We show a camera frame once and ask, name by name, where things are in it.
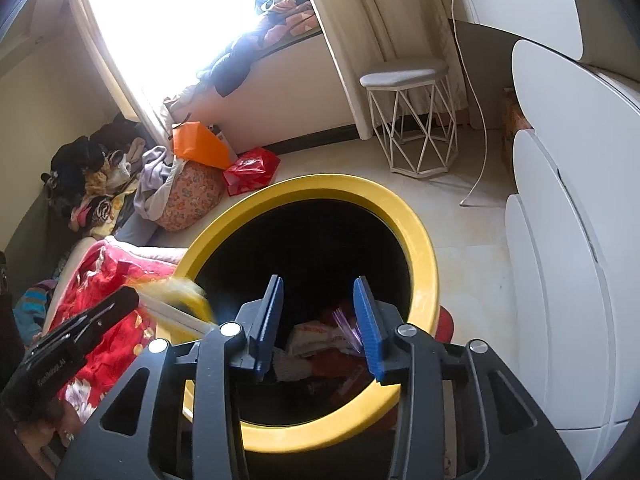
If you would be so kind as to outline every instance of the white cable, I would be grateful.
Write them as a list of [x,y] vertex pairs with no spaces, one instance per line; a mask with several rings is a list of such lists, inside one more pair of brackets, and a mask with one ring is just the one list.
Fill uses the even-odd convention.
[[482,107],[480,106],[480,101],[478,100],[478,96],[476,95],[476,91],[474,90],[473,83],[471,82],[471,78],[469,77],[469,72],[466,70],[465,58],[462,56],[462,49],[460,49],[460,43],[458,42],[458,30],[456,28],[456,15],[453,13],[453,4],[456,0],[451,0],[451,19],[453,20],[453,37],[456,40],[456,47],[458,48],[458,52],[460,53],[460,61],[462,62],[462,68],[465,71],[466,80],[469,82],[469,88],[471,88],[471,93],[474,95],[474,99],[476,100],[476,104],[478,105],[478,110],[480,111],[480,118],[482,119],[482,129],[484,130],[484,161],[482,162],[482,170],[480,170],[480,175],[478,175],[478,180],[469,191],[468,195],[465,196],[460,201],[460,207],[473,207],[472,205],[465,204],[466,200],[471,196],[471,194],[476,189],[476,186],[480,184],[480,180],[484,175],[484,167],[486,166],[486,156],[489,150],[488,142],[487,142],[487,132],[486,132],[486,124],[484,122],[484,114],[482,113]]

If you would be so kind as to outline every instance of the orange bag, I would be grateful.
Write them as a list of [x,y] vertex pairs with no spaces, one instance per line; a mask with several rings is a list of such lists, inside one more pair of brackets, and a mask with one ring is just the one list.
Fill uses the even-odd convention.
[[183,123],[174,128],[173,137],[176,156],[220,170],[231,166],[229,150],[204,124]]

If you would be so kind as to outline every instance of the beige curtain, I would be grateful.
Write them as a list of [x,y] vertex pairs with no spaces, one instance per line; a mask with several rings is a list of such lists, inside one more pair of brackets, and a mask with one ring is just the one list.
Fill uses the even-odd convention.
[[[462,69],[441,0],[312,1],[362,139],[373,131],[360,77],[384,61],[428,56],[445,60],[454,107],[466,108]],[[410,96],[418,113],[428,111],[424,92]]]
[[150,102],[132,78],[124,77],[105,44],[90,0],[69,0],[69,5],[82,41],[122,114],[142,122],[155,142],[169,146],[172,120],[167,108],[162,102]]

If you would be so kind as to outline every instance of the trash can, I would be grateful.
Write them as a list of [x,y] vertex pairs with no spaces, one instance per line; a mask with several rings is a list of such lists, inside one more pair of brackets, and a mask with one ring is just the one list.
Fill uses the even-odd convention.
[[[377,300],[433,332],[438,275],[422,223],[398,196],[369,180],[341,174],[302,176],[269,186],[229,208],[193,242],[176,269],[207,292],[218,321],[261,298],[272,274],[284,280],[276,346],[294,325],[350,299],[353,281],[367,277]],[[174,344],[180,334],[158,335]],[[193,413],[193,384],[183,413]],[[247,385],[240,391],[244,448],[290,453],[336,444],[369,427],[398,401],[398,386],[372,382],[332,410],[296,401],[295,383]]]

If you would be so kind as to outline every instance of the trash can opening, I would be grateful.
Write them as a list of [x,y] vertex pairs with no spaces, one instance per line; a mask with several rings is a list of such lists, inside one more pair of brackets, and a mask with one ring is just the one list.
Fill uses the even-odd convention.
[[[296,325],[326,320],[337,306],[348,311],[358,276],[367,277],[377,300],[394,304],[405,319],[408,315],[411,279],[401,245],[382,220],[350,202],[304,200],[267,211],[233,232],[196,282],[205,289],[217,322],[225,322],[243,303],[262,297],[272,274],[284,280],[275,345],[283,351]],[[306,378],[282,381],[272,367],[263,383],[241,385],[242,420],[290,426],[336,410],[370,382],[368,372],[354,377],[357,370],[350,366],[357,361],[349,356],[347,364],[342,355],[332,349],[330,358],[320,358],[320,376],[312,370]],[[332,363],[347,371],[332,373]]]

